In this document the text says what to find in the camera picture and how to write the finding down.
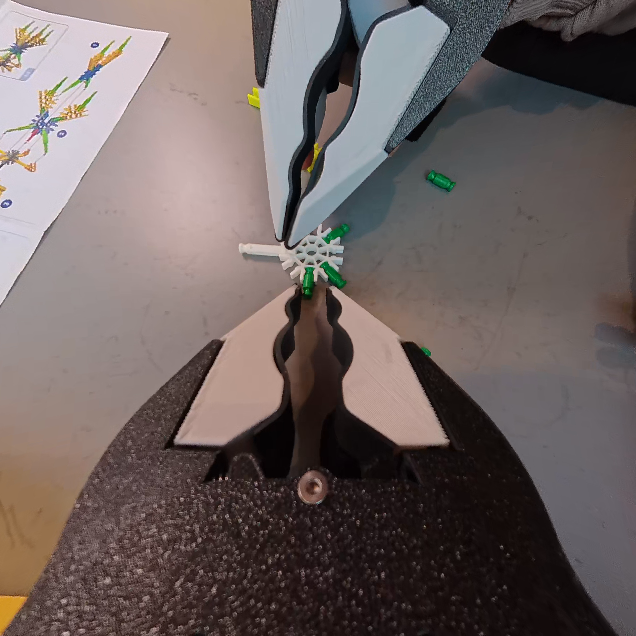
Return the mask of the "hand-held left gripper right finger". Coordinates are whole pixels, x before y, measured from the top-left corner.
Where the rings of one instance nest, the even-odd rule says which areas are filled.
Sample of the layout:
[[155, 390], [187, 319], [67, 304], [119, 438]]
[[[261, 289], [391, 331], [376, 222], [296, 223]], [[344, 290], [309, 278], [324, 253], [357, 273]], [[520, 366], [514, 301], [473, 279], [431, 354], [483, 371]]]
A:
[[346, 413], [400, 450], [449, 446], [401, 337], [336, 287], [326, 303]]

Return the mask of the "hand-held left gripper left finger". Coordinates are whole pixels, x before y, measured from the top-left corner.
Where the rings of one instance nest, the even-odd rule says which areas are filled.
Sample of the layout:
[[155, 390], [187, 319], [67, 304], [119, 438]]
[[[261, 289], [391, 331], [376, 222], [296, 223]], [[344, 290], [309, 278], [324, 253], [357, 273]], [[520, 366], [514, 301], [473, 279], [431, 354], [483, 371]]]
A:
[[221, 338], [175, 435], [179, 447], [221, 449], [273, 422], [290, 401], [301, 290], [291, 286]]

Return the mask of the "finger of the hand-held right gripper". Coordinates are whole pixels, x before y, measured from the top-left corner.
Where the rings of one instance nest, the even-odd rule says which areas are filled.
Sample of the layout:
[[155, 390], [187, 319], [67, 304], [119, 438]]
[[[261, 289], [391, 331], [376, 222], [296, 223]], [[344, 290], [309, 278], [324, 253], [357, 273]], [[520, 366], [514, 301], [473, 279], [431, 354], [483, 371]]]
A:
[[288, 247], [318, 227], [391, 153], [389, 139], [450, 35], [439, 17], [379, 17], [367, 30], [346, 116], [317, 158]]
[[292, 246], [301, 170], [317, 139], [322, 92], [348, 39], [346, 1], [259, 1], [258, 86], [275, 237]]

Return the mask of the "white snowflake connector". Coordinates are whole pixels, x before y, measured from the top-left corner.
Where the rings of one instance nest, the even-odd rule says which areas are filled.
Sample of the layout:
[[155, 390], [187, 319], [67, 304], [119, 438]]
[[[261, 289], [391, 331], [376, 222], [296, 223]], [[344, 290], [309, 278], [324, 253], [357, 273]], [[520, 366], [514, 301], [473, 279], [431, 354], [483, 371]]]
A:
[[306, 235], [298, 245], [293, 249], [287, 249], [287, 252], [279, 259], [282, 263], [284, 270], [290, 270], [290, 277], [292, 279], [298, 278], [299, 282], [302, 282], [304, 268], [307, 266], [314, 267], [315, 282], [321, 277], [324, 281], [327, 280], [327, 276], [320, 268], [321, 264], [326, 261], [338, 272], [340, 266], [344, 262], [342, 254], [344, 253], [344, 246], [341, 244], [342, 238], [339, 241], [327, 243], [324, 237], [330, 233], [333, 228], [322, 229], [322, 225], [312, 234]]

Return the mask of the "person's right forearm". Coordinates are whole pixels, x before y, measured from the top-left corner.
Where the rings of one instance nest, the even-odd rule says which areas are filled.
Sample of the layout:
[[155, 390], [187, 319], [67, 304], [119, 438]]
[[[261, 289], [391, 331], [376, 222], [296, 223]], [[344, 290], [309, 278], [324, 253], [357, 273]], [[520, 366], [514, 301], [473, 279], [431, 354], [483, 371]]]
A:
[[635, 29], [573, 41], [520, 22], [498, 30], [482, 52], [515, 73], [627, 106], [635, 106]]

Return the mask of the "printed instruction sheet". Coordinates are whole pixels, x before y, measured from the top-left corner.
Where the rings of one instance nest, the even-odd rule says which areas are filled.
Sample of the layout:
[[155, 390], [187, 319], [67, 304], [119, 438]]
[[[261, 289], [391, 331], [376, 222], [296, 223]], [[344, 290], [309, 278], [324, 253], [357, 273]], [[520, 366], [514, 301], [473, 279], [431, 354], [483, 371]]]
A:
[[1, 2], [1, 302], [168, 36]]

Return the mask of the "yellow box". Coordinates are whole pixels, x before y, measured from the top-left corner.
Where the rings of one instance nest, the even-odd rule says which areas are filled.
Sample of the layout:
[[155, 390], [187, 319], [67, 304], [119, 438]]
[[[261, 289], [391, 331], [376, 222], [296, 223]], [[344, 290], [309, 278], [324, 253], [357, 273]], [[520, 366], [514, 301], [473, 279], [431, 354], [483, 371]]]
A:
[[17, 613], [23, 607], [27, 597], [20, 595], [1, 595], [0, 597], [0, 634], [4, 634]]

